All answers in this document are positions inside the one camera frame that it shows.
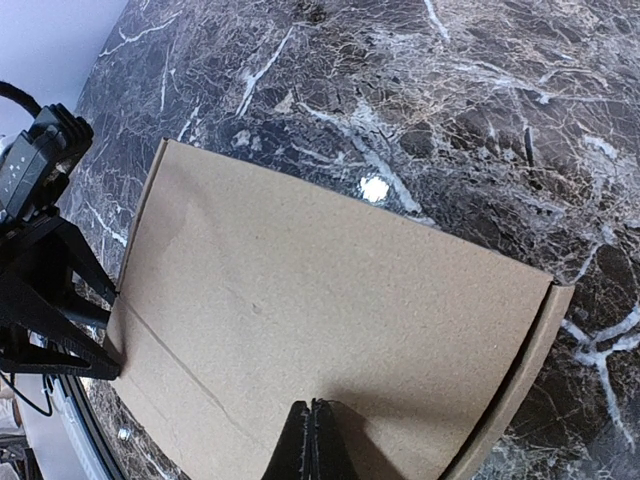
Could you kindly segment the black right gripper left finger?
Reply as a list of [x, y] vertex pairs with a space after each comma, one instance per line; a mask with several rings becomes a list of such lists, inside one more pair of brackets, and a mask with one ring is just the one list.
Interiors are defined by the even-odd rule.
[[307, 480], [311, 471], [311, 410], [305, 401], [292, 404], [263, 480]]

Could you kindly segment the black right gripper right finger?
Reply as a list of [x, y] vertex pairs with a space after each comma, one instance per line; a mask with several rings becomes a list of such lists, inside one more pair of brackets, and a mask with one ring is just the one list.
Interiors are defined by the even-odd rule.
[[322, 399], [313, 399], [310, 421], [310, 478], [358, 480], [360, 476], [330, 404]]

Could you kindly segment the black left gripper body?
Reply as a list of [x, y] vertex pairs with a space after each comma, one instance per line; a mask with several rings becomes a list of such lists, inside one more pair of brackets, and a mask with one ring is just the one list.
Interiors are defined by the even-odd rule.
[[25, 247], [21, 244], [21, 242], [27, 235], [29, 222], [42, 214], [60, 215], [57, 209], [45, 211], [33, 217], [27, 222], [19, 222], [13, 225], [11, 229], [6, 232], [6, 235], [1, 240], [1, 274], [4, 272], [11, 272], [26, 284], [28, 284], [19, 271], [19, 257], [25, 250]]

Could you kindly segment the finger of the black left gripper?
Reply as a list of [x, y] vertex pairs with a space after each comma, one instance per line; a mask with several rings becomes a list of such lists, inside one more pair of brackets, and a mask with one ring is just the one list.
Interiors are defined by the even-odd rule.
[[1, 370], [114, 380], [120, 364], [30, 285], [1, 274]]
[[112, 305], [116, 287], [79, 228], [60, 215], [42, 214], [28, 224], [19, 271], [27, 283], [68, 320], [107, 327], [110, 313], [76, 292], [74, 278], [84, 281]]

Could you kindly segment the brown cardboard paper box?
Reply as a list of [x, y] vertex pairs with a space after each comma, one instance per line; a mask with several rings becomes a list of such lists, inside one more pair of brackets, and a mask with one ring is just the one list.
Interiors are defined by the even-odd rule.
[[163, 140], [105, 344], [114, 388], [193, 479], [257, 479], [326, 401], [362, 479], [468, 479], [573, 290], [298, 178]]

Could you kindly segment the black front table rail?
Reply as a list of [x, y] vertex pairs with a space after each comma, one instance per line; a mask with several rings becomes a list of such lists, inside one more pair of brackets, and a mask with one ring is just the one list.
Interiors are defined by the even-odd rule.
[[104, 470], [102, 479], [126, 479], [126, 474], [95, 416], [80, 380], [70, 376], [61, 376], [59, 380], [64, 393], [72, 400], [80, 416], [81, 425], [85, 428], [90, 443], [102, 464]]

